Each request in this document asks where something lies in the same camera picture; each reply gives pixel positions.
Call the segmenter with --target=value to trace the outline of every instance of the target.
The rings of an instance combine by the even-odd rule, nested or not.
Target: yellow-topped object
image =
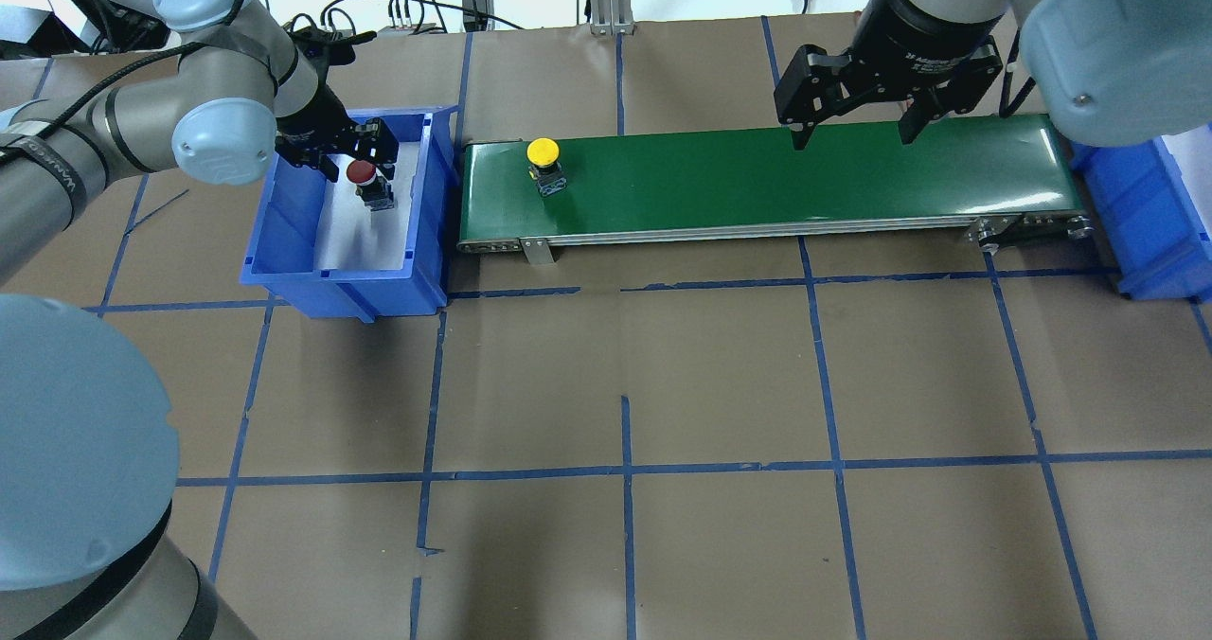
[[[534,166],[550,166],[559,160],[560,147],[550,138],[539,138],[526,148],[526,158]]]

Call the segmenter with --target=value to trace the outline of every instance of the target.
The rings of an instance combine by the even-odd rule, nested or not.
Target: red-topped object
[[[365,185],[377,176],[378,170],[366,160],[354,160],[345,167],[345,178],[354,185]]]

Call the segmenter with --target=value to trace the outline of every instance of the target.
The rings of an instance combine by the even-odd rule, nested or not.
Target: blue bin
[[[446,305],[442,235],[447,196],[458,184],[450,136],[453,108],[351,110],[383,118],[401,143],[421,143],[412,210],[398,270],[315,268],[316,233],[327,184],[320,171],[274,158],[248,240],[240,282],[261,285],[313,319],[431,315]]]
[[[1212,127],[1196,130],[1212,152]],[[1074,144],[1094,208],[1133,299],[1212,299],[1212,242],[1183,173],[1162,139],[1128,148]]]

